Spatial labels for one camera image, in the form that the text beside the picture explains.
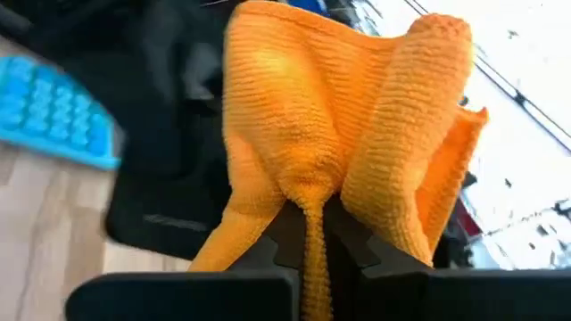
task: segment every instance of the orange microfiber towel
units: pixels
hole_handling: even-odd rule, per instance
[[[190,270],[228,268],[286,199],[307,218],[302,312],[331,319],[324,203],[431,265],[487,111],[457,105],[470,29],[423,16],[368,37],[286,4],[239,5],[229,24],[224,137],[232,195]]]

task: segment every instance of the towel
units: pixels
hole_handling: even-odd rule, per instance
[[[191,271],[221,271],[286,199],[306,217],[302,313],[332,318],[323,205],[344,207],[431,265],[487,111],[462,110],[466,22],[419,18],[368,37],[286,4],[239,5],[228,26],[223,134],[232,195]]]

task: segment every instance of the light wood surface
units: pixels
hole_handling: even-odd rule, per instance
[[[0,55],[19,51],[0,38]],[[0,321],[61,321],[69,293],[102,273],[186,270],[182,259],[106,240],[113,178],[0,142]]]

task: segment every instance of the wooden floor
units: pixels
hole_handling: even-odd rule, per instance
[[[1,55],[14,52],[0,39]],[[113,178],[0,142],[0,321],[63,320],[70,291],[102,273],[187,268],[105,239]]]

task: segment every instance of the blue calculator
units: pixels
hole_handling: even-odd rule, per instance
[[[0,140],[116,169],[117,131],[73,79],[28,57],[0,58]]]

